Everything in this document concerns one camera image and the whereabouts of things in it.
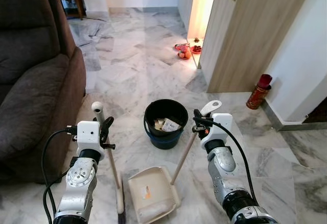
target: black cable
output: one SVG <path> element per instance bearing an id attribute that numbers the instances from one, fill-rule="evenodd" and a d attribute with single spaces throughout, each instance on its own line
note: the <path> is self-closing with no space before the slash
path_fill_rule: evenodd
<path id="1" fill-rule="evenodd" d="M 242 155 L 242 158 L 244 160 L 244 164 L 245 164 L 245 170 L 246 170 L 246 175 L 247 175 L 247 180 L 249 182 L 249 187 L 250 187 L 250 192 L 251 192 L 251 195 L 252 195 L 252 198 L 254 200 L 254 202 L 259 206 L 257 200 L 256 200 L 256 197 L 255 197 L 255 193 L 254 193 L 254 189 L 253 189 L 253 185 L 252 185 L 252 180 L 251 180 L 251 175 L 250 175 L 250 170 L 249 170 L 249 165 L 247 163 L 247 160 L 246 160 L 246 157 L 245 157 L 245 154 L 243 152 L 243 149 L 241 147 L 241 145 L 239 144 L 239 142 L 236 140 L 236 138 L 233 136 L 233 134 L 228 130 L 226 129 L 224 126 L 222 126 L 220 123 L 216 123 L 214 121 L 211 121 L 211 120 L 208 120 L 208 119 L 204 119 L 204 118 L 196 118 L 194 117 L 193 118 L 194 121 L 197 121 L 197 122 L 201 122 L 201 123 L 206 123 L 206 124 L 210 124 L 210 125 L 215 125 L 219 128 L 221 128 L 224 132 L 226 132 L 228 134 L 228 136 L 231 137 L 231 139 L 235 142 L 236 146 L 238 147 L 241 155 Z"/>
<path id="2" fill-rule="evenodd" d="M 52 138 L 54 138 L 57 134 L 62 133 L 62 132 L 67 132 L 67 129 L 54 132 L 47 139 L 47 141 L 44 144 L 44 148 L 43 148 L 42 156 L 41 156 L 41 170 L 42 170 L 42 174 L 43 174 L 43 178 L 44 178 L 46 187 L 49 186 L 48 178 L 46 176 L 45 169 L 44 169 L 44 157 L 45 157 L 46 149 L 48 148 L 48 145 L 49 145 L 50 141 L 52 140 Z M 56 204 L 55 204 L 55 201 L 53 199 L 51 189 L 49 189 L 49 198 L 50 198 L 50 202 L 51 202 L 51 205 L 52 205 L 53 215 L 55 215 L 56 214 Z"/>
<path id="3" fill-rule="evenodd" d="M 50 212 L 49 212 L 49 209 L 48 209 L 48 205 L 46 204 L 46 194 L 50 191 L 50 187 L 53 184 L 55 184 L 57 181 L 59 181 L 61 178 L 63 178 L 67 174 L 67 172 L 68 172 L 68 170 L 66 172 L 64 172 L 63 174 L 61 174 L 61 176 L 58 177 L 57 179 L 55 179 L 53 182 L 51 182 L 49 184 L 49 186 L 46 187 L 46 189 L 43 192 L 43 207 L 44 207 L 46 216 L 48 217 L 49 224 L 52 224 L 52 219 L 51 219 L 51 215 L 50 215 Z"/>

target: beige dustpan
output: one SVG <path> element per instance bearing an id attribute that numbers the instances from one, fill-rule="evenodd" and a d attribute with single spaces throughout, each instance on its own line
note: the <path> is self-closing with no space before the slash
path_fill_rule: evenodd
<path id="1" fill-rule="evenodd" d="M 205 116 L 220 106 L 220 101 L 211 101 L 200 112 Z M 152 223 L 180 206 L 174 183 L 196 136 L 197 133 L 191 135 L 173 178 L 166 167 L 154 166 L 133 175 L 128 180 L 138 223 Z"/>

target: black bucket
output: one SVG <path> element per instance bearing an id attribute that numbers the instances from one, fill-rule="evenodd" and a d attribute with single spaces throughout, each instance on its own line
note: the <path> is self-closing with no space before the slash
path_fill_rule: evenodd
<path id="1" fill-rule="evenodd" d="M 154 127 L 154 120 L 158 118 L 168 118 L 181 127 L 177 131 L 165 132 Z M 189 115 L 185 107 L 174 100 L 161 99 L 152 102 L 144 114 L 144 129 L 150 137 L 151 143 L 159 149 L 173 148 L 187 124 Z"/>

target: brown sofa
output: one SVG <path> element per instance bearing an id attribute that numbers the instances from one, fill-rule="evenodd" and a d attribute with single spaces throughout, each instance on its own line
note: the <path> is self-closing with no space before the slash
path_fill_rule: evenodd
<path id="1" fill-rule="evenodd" d="M 74 125 L 85 91 L 81 50 L 60 0 L 0 0 L 0 180 L 42 183 L 41 152 L 54 131 Z M 71 138 L 53 139 L 49 180 Z"/>

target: marble floor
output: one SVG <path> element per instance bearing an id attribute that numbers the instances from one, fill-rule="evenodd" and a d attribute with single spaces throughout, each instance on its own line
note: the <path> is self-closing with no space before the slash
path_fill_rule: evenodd
<path id="1" fill-rule="evenodd" d="M 208 94 L 201 70 L 192 60 L 180 60 L 173 50 L 185 42 L 178 14 L 143 13 L 139 9 L 112 14 L 108 19 L 69 21 L 83 51 L 87 69 L 87 96 L 77 121 L 94 117 L 90 106 L 104 104 L 115 121 L 110 141 L 116 144 L 115 163 L 122 173 L 127 223 L 137 223 L 128 178 L 140 170 L 165 165 L 173 174 L 191 133 L 192 111 L 219 99 L 218 112 L 233 115 L 232 132 L 248 156 L 256 197 L 283 224 L 327 223 L 327 131 L 276 132 L 262 109 L 245 106 L 249 93 Z M 143 128 L 146 107 L 171 98 L 182 103 L 189 122 L 179 143 L 170 150 L 155 148 Z M 244 163 L 235 146 L 236 177 L 246 183 Z M 71 143 L 65 166 L 76 153 Z M 229 223 L 213 194 L 206 153 L 195 141 L 176 181 L 180 208 L 156 223 Z M 114 181 L 107 160 L 100 162 L 98 185 L 89 223 L 117 223 Z M 53 187 L 59 203 L 65 183 Z M 44 186 L 0 186 L 0 223 L 46 223 L 42 207 Z"/>

